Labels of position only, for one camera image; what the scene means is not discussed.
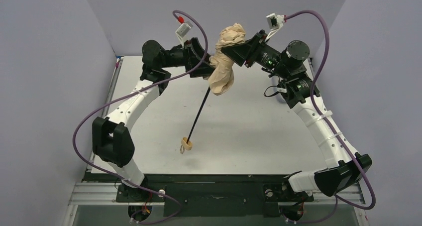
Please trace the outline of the beige umbrella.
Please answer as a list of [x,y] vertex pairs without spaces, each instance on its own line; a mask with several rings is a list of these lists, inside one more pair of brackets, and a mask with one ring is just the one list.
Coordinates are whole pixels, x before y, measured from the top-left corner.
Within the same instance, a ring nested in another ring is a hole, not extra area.
[[220,32],[219,39],[215,44],[215,54],[210,57],[210,63],[214,71],[210,77],[206,78],[208,80],[209,87],[204,95],[188,137],[182,138],[180,147],[181,154],[193,148],[193,144],[190,142],[190,139],[209,94],[213,93],[216,96],[222,95],[234,84],[234,71],[232,69],[234,61],[223,54],[222,49],[224,47],[234,46],[235,44],[245,43],[245,35],[246,32],[243,26],[239,23],[228,26]]

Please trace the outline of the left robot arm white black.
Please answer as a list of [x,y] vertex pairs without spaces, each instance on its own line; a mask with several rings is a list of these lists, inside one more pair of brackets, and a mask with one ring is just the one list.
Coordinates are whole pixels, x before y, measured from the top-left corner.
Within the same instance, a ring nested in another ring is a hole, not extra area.
[[167,88],[171,73],[166,68],[182,66],[191,78],[208,77],[213,72],[209,57],[196,37],[168,50],[155,40],[143,44],[142,73],[131,96],[92,123],[93,153],[122,177],[124,185],[137,188],[145,180],[133,159],[135,144],[130,132],[146,108]]

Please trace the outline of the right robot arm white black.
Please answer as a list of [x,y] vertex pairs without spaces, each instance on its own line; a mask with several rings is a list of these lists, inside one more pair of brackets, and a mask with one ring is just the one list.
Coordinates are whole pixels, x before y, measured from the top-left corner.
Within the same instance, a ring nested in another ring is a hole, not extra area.
[[333,196],[358,183],[373,161],[345,139],[332,118],[332,111],[326,109],[320,91],[312,85],[304,65],[310,54],[307,44],[294,40],[279,52],[268,45],[266,36],[261,30],[244,43],[223,47],[221,51],[238,65],[251,67],[257,63],[270,76],[279,77],[277,86],[282,89],[282,98],[306,125],[322,152],[326,168],[290,176],[289,189],[318,190]]

